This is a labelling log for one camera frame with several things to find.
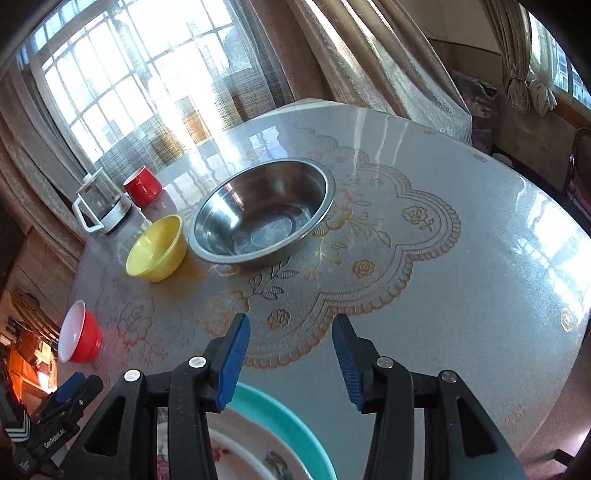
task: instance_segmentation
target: yellow bowl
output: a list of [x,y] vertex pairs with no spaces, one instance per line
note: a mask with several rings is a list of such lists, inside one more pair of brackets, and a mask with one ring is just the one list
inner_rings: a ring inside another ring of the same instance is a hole
[[161,281],[178,268],[186,253],[183,219],[168,215],[138,238],[127,256],[125,271],[130,277]]

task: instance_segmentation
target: red cup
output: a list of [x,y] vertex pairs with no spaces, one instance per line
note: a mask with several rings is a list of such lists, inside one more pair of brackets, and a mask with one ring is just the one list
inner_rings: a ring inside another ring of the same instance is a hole
[[162,184],[146,166],[133,172],[123,187],[139,208],[147,207],[162,191]]

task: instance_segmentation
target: glass teapot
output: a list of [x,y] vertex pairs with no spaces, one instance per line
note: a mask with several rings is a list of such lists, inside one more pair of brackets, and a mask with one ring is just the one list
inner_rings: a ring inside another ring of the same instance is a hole
[[[123,219],[131,206],[130,198],[121,192],[102,168],[84,177],[84,185],[76,194],[72,210],[80,226],[88,233],[110,232]],[[89,226],[86,223],[82,216],[83,211],[93,225]]]

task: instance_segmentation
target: stainless steel bowl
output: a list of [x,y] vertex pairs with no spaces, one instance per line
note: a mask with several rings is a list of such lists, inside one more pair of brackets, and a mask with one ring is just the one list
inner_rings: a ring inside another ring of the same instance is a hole
[[299,248],[334,196],[335,178],[318,162],[262,163],[211,192],[191,222],[189,246],[211,263],[273,264]]

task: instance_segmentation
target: stacked plates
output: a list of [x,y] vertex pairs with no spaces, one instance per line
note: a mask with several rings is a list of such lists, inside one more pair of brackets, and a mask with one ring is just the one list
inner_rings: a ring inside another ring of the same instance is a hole
[[[306,425],[277,400],[238,384],[219,415],[207,414],[220,480],[336,480],[326,452]],[[158,480],[168,470],[167,412],[158,418]]]

